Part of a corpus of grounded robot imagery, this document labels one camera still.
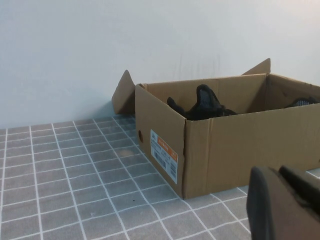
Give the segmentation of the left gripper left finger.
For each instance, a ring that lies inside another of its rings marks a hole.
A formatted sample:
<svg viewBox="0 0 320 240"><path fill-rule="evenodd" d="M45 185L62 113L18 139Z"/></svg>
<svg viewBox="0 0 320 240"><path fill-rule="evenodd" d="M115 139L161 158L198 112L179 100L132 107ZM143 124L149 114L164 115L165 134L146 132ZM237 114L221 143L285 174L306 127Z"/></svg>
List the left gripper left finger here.
<svg viewBox="0 0 320 240"><path fill-rule="evenodd" d="M320 218L303 209L285 186L279 170L253 167L246 202L253 240L318 240Z"/></svg>

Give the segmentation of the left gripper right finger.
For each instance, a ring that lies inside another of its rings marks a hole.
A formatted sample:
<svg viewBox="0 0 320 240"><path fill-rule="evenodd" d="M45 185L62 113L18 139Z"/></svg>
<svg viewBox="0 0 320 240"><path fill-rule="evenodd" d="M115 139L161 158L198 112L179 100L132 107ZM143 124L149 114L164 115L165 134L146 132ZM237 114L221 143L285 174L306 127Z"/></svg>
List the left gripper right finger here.
<svg viewBox="0 0 320 240"><path fill-rule="evenodd" d="M305 171L285 165L278 170L284 185L297 201L312 217L320 217L320 180Z"/></svg>

